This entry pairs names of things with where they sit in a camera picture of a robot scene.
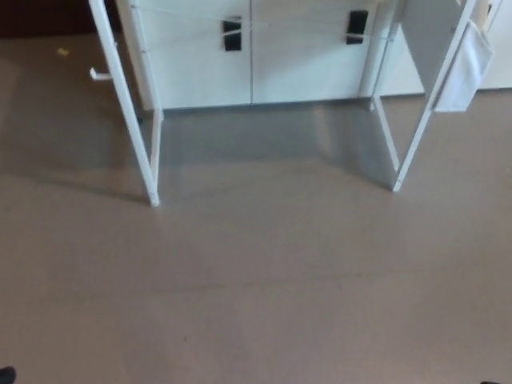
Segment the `white hook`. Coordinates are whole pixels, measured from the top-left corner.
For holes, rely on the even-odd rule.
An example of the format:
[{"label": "white hook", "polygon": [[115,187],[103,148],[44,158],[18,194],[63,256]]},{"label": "white hook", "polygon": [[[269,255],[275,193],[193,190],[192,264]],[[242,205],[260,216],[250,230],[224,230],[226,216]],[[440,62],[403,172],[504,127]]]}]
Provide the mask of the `white hook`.
[{"label": "white hook", "polygon": [[96,72],[96,69],[91,68],[89,71],[90,78],[92,78],[96,82],[108,82],[112,80],[112,75],[110,74],[99,74]]}]

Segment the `white metal frame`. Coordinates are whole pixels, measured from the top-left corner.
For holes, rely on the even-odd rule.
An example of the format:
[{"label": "white metal frame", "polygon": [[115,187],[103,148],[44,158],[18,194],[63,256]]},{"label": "white metal frame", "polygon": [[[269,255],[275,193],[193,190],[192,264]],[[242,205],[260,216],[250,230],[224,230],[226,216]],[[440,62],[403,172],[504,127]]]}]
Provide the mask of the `white metal frame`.
[{"label": "white metal frame", "polygon": [[[139,167],[141,169],[142,178],[144,180],[144,183],[146,184],[146,189],[149,195],[150,203],[152,206],[158,206],[160,203],[160,199],[158,196],[158,169],[162,135],[162,121],[164,115],[162,108],[160,107],[161,104],[159,102],[157,87],[155,86],[156,83],[153,79],[152,73],[145,73],[145,86],[149,88],[145,91],[147,94],[149,94],[150,103],[154,108],[151,151],[150,156],[148,156],[140,131],[140,126],[138,124],[137,115],[135,113],[134,104],[130,96],[130,90],[126,82],[126,76],[122,68],[121,59],[117,51],[117,44],[114,40],[114,34],[110,26],[110,21],[108,18],[108,14],[106,12],[104,1],[105,0],[89,0],[89,3],[90,8],[92,9],[92,14],[94,16],[95,24],[98,28],[98,34],[102,43],[102,48],[106,55],[106,60],[110,73],[97,74],[94,70],[91,70],[91,77],[94,80],[111,79],[113,81],[119,102],[121,104],[126,125],[130,133],[130,138],[133,143],[135,153],[137,155],[137,160]],[[438,100],[440,92],[442,91],[442,86],[447,76],[447,73],[450,69],[450,64],[452,63],[454,56],[456,55],[457,49],[461,43],[462,35],[464,33],[464,29],[466,28],[466,23],[460,22],[456,28],[454,27],[452,29],[453,37],[448,46],[446,56],[442,60],[442,64],[440,65],[440,67],[434,69],[437,71],[437,75],[435,76],[435,80],[430,88],[430,91],[427,90],[426,104],[419,117],[418,124],[416,126],[414,135],[410,142],[409,149],[406,152],[406,156],[403,162],[400,163],[381,100],[381,88],[383,80],[385,78],[386,67],[389,64],[389,59],[391,57],[391,47],[393,45],[394,37],[398,32],[398,28],[400,26],[400,22],[402,19],[402,12],[404,11],[404,5],[406,2],[406,0],[393,1],[394,12],[391,15],[391,17],[393,17],[393,20],[392,23],[390,24],[388,36],[384,38],[386,40],[386,44],[384,45],[384,47],[382,47],[382,44],[379,46],[375,42],[370,47],[366,63],[365,74],[363,75],[363,80],[361,84],[360,95],[365,96],[365,94],[369,93],[368,89],[373,87],[373,90],[370,91],[370,110],[372,111],[372,113],[376,114],[377,120],[380,121],[380,128],[382,130],[383,137],[386,141],[387,148],[390,153],[390,160],[396,172],[396,179],[392,181],[390,187],[392,191],[398,192],[400,191],[402,184],[408,174],[410,165],[414,159],[419,143],[422,140],[422,137],[426,131],[426,128],[430,121],[430,117],[434,112],[435,104],[436,101]],[[464,5],[465,8],[462,12],[461,20],[469,19],[470,13],[474,8],[476,1],[477,0],[466,1],[466,4]],[[135,0],[135,5],[132,5],[132,11],[134,12],[135,16],[134,24],[137,30],[139,44],[142,45],[139,47],[139,49],[140,52],[142,52],[142,61],[150,68],[150,64],[148,63],[148,61],[150,60],[150,56],[144,54],[145,48],[147,47],[143,33],[144,31],[141,25],[140,7],[136,6],[137,4],[138,0]],[[375,70],[375,63],[370,62],[374,60],[379,60],[377,70]]]},{"label": "white metal frame", "polygon": [[150,203],[152,206],[159,206],[158,171],[160,167],[160,141],[162,136],[163,111],[158,107],[158,100],[155,100],[156,108],[153,113],[153,132],[149,157],[146,152],[146,146],[144,145],[140,125],[138,124],[137,115],[135,113],[134,102],[131,98],[130,88],[126,82],[126,76],[122,68],[117,43],[114,39],[105,3],[103,0],[89,0],[89,4],[109,67],[110,75],[107,76],[110,76],[114,83]]}]

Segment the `dark wall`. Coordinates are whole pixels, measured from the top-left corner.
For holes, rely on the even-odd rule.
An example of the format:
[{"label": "dark wall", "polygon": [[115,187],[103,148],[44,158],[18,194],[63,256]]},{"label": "dark wall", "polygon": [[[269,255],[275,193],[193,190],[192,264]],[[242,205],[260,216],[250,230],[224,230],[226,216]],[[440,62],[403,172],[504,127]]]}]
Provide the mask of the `dark wall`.
[{"label": "dark wall", "polygon": [[[0,38],[89,34],[96,31],[87,0],[6,0]],[[114,1],[107,1],[113,27],[120,30]]]}]

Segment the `white panel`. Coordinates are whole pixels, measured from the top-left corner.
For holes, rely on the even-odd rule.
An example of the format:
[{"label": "white panel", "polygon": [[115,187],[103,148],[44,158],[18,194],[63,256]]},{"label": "white panel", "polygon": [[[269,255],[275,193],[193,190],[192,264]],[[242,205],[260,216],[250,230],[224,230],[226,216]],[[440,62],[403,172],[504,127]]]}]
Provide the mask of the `white panel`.
[{"label": "white panel", "polygon": [[[163,108],[250,103],[249,0],[139,0],[142,47]],[[221,20],[242,17],[242,51],[225,52]]]},{"label": "white panel", "polygon": [[393,43],[382,94],[422,94],[423,92],[423,85],[419,80],[413,58],[410,56],[406,38],[402,28],[399,28]]},{"label": "white panel", "polygon": [[348,46],[352,10],[368,10],[371,34],[377,3],[364,0],[253,0],[253,17],[271,28],[253,32],[254,102],[298,102],[358,96],[370,40]]},{"label": "white panel", "polygon": [[475,0],[406,0],[402,28],[423,87],[429,94],[449,50],[454,54]]},{"label": "white panel", "polygon": [[512,0],[502,0],[489,30],[489,42],[496,55],[482,88],[512,88]]}]

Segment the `white cabinet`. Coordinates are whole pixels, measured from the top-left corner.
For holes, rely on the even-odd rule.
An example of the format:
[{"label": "white cabinet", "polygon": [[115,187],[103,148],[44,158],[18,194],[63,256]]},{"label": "white cabinet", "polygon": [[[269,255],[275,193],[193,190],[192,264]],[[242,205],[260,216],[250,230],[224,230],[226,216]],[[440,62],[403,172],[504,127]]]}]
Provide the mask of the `white cabinet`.
[{"label": "white cabinet", "polygon": [[[118,0],[147,109],[155,104],[151,95],[166,109],[368,96],[372,86],[366,81],[361,94],[362,79],[368,71],[376,79],[380,60],[370,68],[368,52],[385,44],[368,37],[379,4],[382,0]],[[389,3],[382,7],[393,13]],[[349,45],[354,11],[367,12],[366,36]],[[222,21],[232,18],[242,23],[242,50],[226,52]]]},{"label": "white cabinet", "polygon": [[376,1],[253,0],[253,101],[356,98],[370,39],[347,45],[350,12],[367,10],[372,34]]},{"label": "white cabinet", "polygon": [[[127,2],[119,4],[123,8]],[[139,72],[153,77],[161,105],[186,108],[250,103],[250,32],[242,31],[241,51],[226,52],[220,22],[239,17],[246,29],[249,0],[138,0],[138,7],[129,12],[128,19],[123,17],[126,12],[121,12],[125,30],[133,29],[134,24],[139,29],[143,26],[138,32],[140,62],[148,68]],[[129,44],[130,50],[137,49],[136,42]],[[141,88],[149,86],[145,80],[138,82]]]}]

